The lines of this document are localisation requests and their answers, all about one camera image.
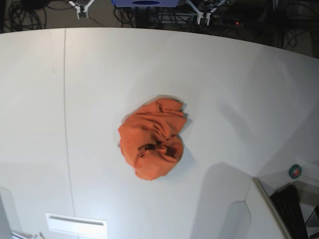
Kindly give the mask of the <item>orange t-shirt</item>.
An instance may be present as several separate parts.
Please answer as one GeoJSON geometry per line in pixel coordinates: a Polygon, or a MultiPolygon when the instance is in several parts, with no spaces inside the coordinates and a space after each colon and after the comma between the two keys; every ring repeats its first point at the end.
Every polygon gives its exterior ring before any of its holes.
{"type": "Polygon", "coordinates": [[[119,127],[120,149],[135,175],[152,181],[166,176],[181,160],[179,136],[187,118],[183,103],[172,98],[142,105],[119,127]]]}

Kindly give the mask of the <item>blue box with oval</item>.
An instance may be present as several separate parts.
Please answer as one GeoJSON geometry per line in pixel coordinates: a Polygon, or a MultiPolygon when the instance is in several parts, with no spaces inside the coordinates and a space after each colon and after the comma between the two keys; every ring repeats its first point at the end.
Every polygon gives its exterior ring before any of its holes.
{"type": "Polygon", "coordinates": [[[111,3],[117,7],[176,7],[185,4],[186,0],[112,0],[111,3]]]}

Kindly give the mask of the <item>green tape roll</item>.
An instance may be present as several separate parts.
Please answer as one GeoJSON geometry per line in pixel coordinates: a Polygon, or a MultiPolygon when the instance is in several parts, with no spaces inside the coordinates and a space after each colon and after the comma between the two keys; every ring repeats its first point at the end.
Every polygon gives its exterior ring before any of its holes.
{"type": "Polygon", "coordinates": [[[302,168],[300,165],[295,164],[293,165],[290,169],[289,169],[289,176],[292,179],[297,179],[298,177],[300,177],[302,174],[302,168]]]}

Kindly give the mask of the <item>black keyboard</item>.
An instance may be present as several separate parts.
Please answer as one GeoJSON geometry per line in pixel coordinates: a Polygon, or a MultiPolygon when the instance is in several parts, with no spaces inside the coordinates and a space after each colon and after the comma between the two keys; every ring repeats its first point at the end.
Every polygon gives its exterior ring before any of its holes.
{"type": "Polygon", "coordinates": [[[270,196],[272,203],[293,239],[307,239],[308,233],[295,185],[288,185],[270,196]]]}

